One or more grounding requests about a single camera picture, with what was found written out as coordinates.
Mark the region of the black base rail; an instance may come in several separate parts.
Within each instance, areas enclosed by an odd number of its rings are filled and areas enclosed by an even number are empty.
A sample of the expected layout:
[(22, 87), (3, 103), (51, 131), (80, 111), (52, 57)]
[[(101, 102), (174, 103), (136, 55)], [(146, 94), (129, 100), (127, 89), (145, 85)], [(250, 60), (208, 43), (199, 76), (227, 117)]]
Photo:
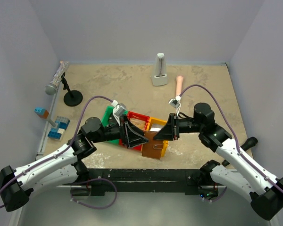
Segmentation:
[(69, 185), (88, 186), (92, 196), (113, 192), (183, 193), (213, 199), (220, 193), (217, 183), (199, 169), (88, 169)]

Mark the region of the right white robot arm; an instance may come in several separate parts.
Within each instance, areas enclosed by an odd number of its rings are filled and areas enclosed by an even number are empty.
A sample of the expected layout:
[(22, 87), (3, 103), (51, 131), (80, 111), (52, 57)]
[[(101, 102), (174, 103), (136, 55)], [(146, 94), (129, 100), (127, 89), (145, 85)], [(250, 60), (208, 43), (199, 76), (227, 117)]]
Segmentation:
[(244, 197), (264, 220), (271, 220), (283, 208), (283, 177), (279, 178), (252, 159), (234, 138), (215, 122), (215, 113), (207, 103), (194, 107), (193, 118), (178, 117), (181, 104), (171, 99), (176, 109), (154, 140), (177, 140), (181, 133), (198, 133), (201, 143), (223, 157), (237, 170), (230, 172), (217, 164), (208, 170), (210, 178)]

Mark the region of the green plastic bin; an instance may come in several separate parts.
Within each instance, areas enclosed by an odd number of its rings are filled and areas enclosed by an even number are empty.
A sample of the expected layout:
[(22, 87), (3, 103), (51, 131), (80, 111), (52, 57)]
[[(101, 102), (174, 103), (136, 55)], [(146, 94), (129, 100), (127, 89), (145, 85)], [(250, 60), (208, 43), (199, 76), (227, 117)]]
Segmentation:
[(117, 123), (115, 117), (113, 116), (113, 107), (108, 106), (105, 110), (105, 113), (101, 119), (102, 125), (104, 127), (106, 126), (112, 126)]

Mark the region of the cards in red bin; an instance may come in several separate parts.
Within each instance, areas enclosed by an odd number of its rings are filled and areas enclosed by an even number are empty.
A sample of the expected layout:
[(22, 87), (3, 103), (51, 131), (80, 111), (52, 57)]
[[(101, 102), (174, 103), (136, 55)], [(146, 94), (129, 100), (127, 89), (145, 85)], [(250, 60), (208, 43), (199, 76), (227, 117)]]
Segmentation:
[(131, 119), (130, 119), (130, 122), (131, 122), (134, 126), (138, 127), (138, 128), (141, 129), (141, 130), (144, 130), (144, 128), (145, 128), (145, 126), (146, 126), (146, 122), (143, 121), (143, 120), (140, 120), (140, 119), (131, 118)]

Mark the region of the black microphone stand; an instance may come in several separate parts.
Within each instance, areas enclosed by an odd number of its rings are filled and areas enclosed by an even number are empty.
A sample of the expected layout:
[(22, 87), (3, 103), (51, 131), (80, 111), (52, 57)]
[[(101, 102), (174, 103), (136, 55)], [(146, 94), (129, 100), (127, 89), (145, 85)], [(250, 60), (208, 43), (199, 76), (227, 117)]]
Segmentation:
[(68, 82), (65, 79), (66, 73), (63, 73), (61, 76), (61, 82), (63, 84), (63, 90), (67, 90), (67, 93), (64, 95), (63, 101), (67, 106), (74, 107), (79, 105), (83, 100), (83, 95), (78, 90), (71, 90), (69, 88)]

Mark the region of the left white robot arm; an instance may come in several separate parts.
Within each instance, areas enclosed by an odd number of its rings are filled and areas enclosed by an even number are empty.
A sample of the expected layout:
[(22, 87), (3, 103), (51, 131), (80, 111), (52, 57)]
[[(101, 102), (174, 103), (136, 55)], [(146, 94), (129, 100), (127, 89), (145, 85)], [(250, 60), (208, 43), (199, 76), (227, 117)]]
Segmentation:
[(30, 197), (47, 186), (77, 183), (86, 173), (81, 162), (96, 151), (95, 143), (120, 139), (128, 147), (149, 142), (143, 130), (133, 125), (126, 115), (112, 126), (103, 126), (99, 118), (91, 117), (77, 135), (51, 154), (23, 167), (6, 166), (0, 171), (2, 208), (15, 211), (28, 203)]

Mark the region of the brown leather card holder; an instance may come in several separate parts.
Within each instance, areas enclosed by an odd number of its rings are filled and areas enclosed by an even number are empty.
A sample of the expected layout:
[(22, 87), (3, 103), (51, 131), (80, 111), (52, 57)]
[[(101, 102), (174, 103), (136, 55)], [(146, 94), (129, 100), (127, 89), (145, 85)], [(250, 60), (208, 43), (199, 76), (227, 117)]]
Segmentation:
[(160, 160), (164, 142), (163, 140), (154, 140), (155, 135), (154, 131), (145, 131), (145, 137), (149, 141), (142, 145), (142, 157)]

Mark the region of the blue toy brick stack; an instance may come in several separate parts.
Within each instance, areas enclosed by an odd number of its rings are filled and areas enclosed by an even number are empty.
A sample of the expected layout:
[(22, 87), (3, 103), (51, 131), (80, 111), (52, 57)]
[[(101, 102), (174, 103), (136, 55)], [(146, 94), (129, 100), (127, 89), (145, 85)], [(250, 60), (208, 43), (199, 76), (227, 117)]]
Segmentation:
[(70, 120), (64, 116), (57, 116), (55, 123), (56, 127), (50, 129), (47, 137), (54, 140), (61, 140), (70, 124)]

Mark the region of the blue orange toy block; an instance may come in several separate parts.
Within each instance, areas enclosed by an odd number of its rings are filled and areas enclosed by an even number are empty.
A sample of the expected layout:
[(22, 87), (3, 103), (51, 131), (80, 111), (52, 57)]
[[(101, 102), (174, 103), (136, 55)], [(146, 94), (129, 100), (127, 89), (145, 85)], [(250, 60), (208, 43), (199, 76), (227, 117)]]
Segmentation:
[(45, 109), (45, 108), (41, 108), (41, 107), (36, 107), (34, 112), (43, 119), (47, 119), (49, 112)]

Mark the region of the silver glitter microphone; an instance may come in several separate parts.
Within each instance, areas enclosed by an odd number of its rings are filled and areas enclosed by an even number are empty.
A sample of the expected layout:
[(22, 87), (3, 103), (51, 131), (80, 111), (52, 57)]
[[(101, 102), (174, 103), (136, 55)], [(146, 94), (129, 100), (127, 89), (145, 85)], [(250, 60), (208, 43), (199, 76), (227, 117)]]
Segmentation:
[(45, 86), (45, 93), (49, 96), (56, 94), (59, 84), (62, 81), (62, 75), (68, 70), (69, 62), (61, 61), (60, 66), (52, 77), (51, 82)]

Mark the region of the cards in yellow bin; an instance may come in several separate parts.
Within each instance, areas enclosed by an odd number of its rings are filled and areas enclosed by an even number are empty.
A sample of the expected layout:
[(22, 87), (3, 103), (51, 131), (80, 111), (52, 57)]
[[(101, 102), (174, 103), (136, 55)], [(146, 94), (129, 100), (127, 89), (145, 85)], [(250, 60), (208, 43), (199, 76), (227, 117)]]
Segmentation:
[(162, 128), (161, 127), (151, 127), (150, 131), (154, 131), (154, 132), (158, 132), (160, 131)]

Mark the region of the white metronome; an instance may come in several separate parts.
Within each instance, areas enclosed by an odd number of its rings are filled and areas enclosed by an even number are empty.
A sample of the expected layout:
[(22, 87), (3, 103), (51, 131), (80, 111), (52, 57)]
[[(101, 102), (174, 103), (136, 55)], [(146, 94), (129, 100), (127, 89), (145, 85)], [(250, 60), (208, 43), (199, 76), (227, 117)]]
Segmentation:
[(166, 59), (164, 53), (157, 53), (156, 55), (151, 80), (153, 86), (164, 86), (168, 83)]

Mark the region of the red plastic bin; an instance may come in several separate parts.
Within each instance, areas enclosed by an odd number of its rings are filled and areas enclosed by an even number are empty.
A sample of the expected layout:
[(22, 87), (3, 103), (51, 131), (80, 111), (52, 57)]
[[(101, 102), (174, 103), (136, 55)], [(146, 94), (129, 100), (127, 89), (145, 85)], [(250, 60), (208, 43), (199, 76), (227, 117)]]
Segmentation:
[(146, 116), (146, 115), (143, 115), (143, 114), (139, 114), (139, 113), (135, 113), (135, 112), (132, 112), (132, 111), (129, 111), (127, 113), (127, 117), (128, 119), (130, 120), (131, 118), (136, 118), (136, 119), (140, 119), (140, 120), (143, 120), (146, 122), (146, 126), (144, 128), (144, 130), (147, 129), (147, 126), (148, 126), (148, 123), (149, 123), (149, 120), (150, 120), (150, 117), (149, 116)]

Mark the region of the yellow plastic bin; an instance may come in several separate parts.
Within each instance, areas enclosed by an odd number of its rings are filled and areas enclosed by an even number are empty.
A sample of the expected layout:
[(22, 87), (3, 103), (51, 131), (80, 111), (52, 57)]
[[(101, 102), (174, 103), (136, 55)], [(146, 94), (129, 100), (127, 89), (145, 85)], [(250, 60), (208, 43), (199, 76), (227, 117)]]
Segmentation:
[[(161, 128), (163, 128), (165, 126), (165, 124), (166, 124), (165, 120), (158, 119), (158, 118), (155, 118), (155, 117), (150, 117), (150, 120), (149, 120), (149, 123), (148, 123), (146, 130), (150, 131), (151, 127), (161, 127)], [(161, 151), (161, 157), (165, 156), (167, 147), (168, 147), (168, 141), (164, 141), (163, 142), (163, 149)]]

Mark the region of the pink toy microphone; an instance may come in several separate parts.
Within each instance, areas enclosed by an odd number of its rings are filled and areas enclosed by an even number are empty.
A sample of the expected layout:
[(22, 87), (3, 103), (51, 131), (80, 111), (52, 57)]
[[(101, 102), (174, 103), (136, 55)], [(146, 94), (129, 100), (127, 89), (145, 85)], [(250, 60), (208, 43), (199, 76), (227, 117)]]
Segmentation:
[(179, 96), (182, 92), (183, 87), (183, 76), (177, 76), (176, 77), (176, 89), (175, 89), (175, 96)]

